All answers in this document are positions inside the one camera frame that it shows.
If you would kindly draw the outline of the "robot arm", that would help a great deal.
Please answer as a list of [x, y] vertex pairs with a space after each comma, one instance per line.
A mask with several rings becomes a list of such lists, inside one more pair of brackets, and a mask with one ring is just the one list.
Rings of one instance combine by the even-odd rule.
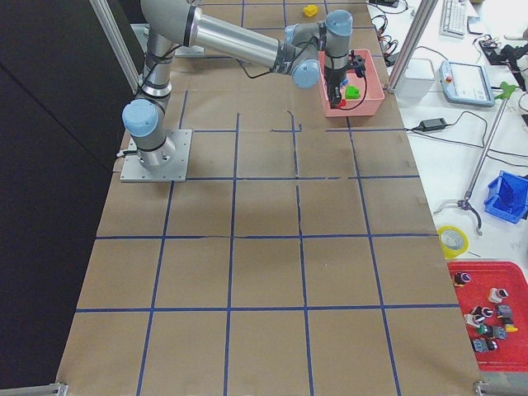
[[149, 24], [144, 75], [139, 95], [124, 108], [122, 120], [145, 169], [171, 162], [176, 152], [163, 129], [163, 118], [172, 92], [172, 59], [180, 47], [210, 48], [271, 73], [290, 75], [300, 88], [323, 80], [330, 107], [342, 104], [341, 84], [351, 67], [350, 12], [336, 10], [324, 21], [288, 26], [285, 38], [278, 40], [207, 16], [190, 1], [142, 1], [140, 6]]

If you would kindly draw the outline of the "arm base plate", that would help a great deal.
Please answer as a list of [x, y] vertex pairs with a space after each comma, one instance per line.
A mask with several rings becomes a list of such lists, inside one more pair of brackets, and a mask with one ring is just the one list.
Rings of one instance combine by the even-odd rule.
[[122, 182], [184, 182], [193, 130], [164, 130], [166, 140], [156, 151], [139, 150], [130, 139], [120, 171]]

